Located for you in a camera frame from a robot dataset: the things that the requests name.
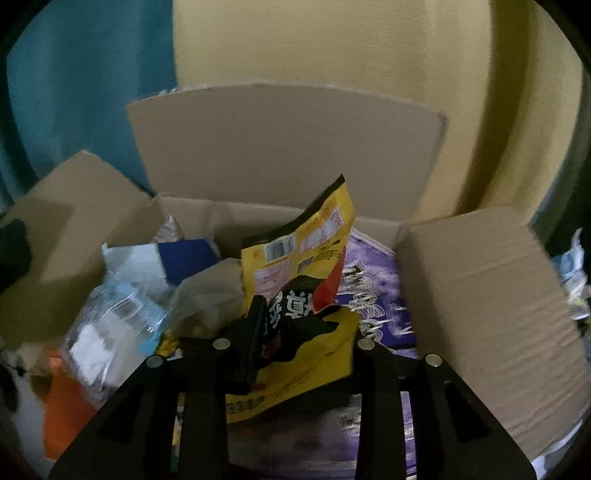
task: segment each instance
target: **orange plastic bag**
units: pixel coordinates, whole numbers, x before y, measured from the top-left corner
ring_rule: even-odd
[[[51,388],[45,403],[43,446],[49,460],[57,460],[96,413],[82,393],[80,384],[62,369],[57,351],[51,351]]]

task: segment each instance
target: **metal bolt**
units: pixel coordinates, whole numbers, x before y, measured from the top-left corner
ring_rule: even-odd
[[[146,365],[148,366],[148,368],[158,368],[163,363],[164,361],[162,360],[162,357],[159,355],[151,355],[146,360]]]
[[[230,340],[227,338],[218,338],[213,341],[213,347],[216,350],[225,350],[230,347]]]
[[[436,353],[430,353],[425,357],[425,361],[432,367],[439,367],[443,363],[442,358]]]
[[[362,338],[357,342],[357,346],[361,348],[361,350],[370,351],[374,349],[375,343],[371,338]]]

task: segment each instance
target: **yellow snack bag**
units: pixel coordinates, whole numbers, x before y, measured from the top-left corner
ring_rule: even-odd
[[[299,275],[328,280],[319,285],[319,292],[314,292],[315,312],[332,304],[340,271],[333,274],[334,278],[329,275],[339,260],[344,260],[343,251],[354,221],[355,210],[341,175],[294,221],[244,239],[241,257],[245,311],[254,295],[270,300]]]
[[[354,220],[340,176],[296,220],[243,241],[246,310],[255,295],[268,305],[255,384],[248,395],[226,396],[228,422],[350,373],[359,315],[334,302]]]
[[[325,320],[337,322],[337,329],[303,343],[292,361],[272,362],[261,369],[248,395],[226,395],[228,423],[249,419],[289,398],[351,374],[359,314],[342,307]]]

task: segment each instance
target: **purple package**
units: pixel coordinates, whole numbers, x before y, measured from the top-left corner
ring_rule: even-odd
[[[416,475],[410,398],[401,392],[407,477]],[[353,479],[359,449],[361,395],[320,414],[269,411],[254,423],[228,430],[230,462],[259,475],[259,480]]]
[[[396,350],[416,346],[394,252],[356,229],[347,242],[336,303],[359,312],[364,337]]]

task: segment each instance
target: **open cardboard box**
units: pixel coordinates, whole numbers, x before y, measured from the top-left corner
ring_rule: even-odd
[[[443,355],[529,458],[586,411],[589,379],[566,298],[510,208],[407,225],[447,120],[415,103],[332,87],[234,85],[128,107],[150,198],[80,152],[22,198],[30,273],[0,297],[0,336],[62,335],[103,274],[100,245],[148,242],[174,215],[187,238],[242,237],[294,219],[340,173],[356,227],[395,248],[421,353]]]

